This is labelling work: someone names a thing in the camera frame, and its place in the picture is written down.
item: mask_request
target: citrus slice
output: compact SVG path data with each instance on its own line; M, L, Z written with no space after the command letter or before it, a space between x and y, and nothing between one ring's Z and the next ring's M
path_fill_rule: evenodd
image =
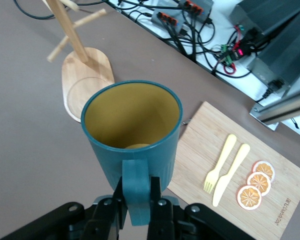
M273 180L275 179L275 169L267 161L257 161L252 167L252 172L262 172L264 174L267 174L271 182L273 182Z
M237 201L243 209L254 210L261 204L261 192L255 186L243 186L238 192Z
M260 191L261 196L265 196L271 188L270 178L265 173L260 171L251 173L246 183L256 187Z

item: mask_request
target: knife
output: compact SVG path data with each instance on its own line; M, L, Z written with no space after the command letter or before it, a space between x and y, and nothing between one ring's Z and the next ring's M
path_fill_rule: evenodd
M242 144L238 153L235 156L235 159L230 167L229 172L226 175L223 175L220 177L218 183L216 184L214 194L213 194L213 200L212 205L214 207L217 207L222 195L224 194L224 191L226 190L231 178L235 174L236 170L242 163L242 161L246 158L250 151L250 146L246 143Z

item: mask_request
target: red led light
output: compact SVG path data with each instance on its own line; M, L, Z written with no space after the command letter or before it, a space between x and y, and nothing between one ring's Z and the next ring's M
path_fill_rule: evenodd
M242 52L242 50L241 50L241 49L238 49L238 53L239 53L241 56L243 56L243 55L244 55L244 53Z

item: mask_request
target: gray tabletop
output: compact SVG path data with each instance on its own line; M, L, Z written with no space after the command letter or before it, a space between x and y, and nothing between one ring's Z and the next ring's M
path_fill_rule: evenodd
M20 2L34 13L49 13L41 1ZM116 82L166 85L181 99L184 120L208 101L300 167L298 134L284 125L275 132L260 125L249 115L252 99L106 4L85 9L101 8L106 16L77 31L86 47L108 56ZM69 14L73 21L87 15ZM64 203L87 208L96 197L113 192L81 125L63 106L61 67L72 48L68 45L53 63L46 60L63 36L56 19L29 18L13 1L0 0L0 238ZM146 239L147 229L131 227L127 219L120 239ZM282 239L300 240L300 203Z

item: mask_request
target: mug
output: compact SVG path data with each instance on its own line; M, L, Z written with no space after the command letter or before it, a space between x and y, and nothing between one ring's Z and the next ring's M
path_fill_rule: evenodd
M133 226L150 222L150 180L169 185L176 158L183 108L169 88L129 80L107 86L85 104L81 125L102 170L122 190Z

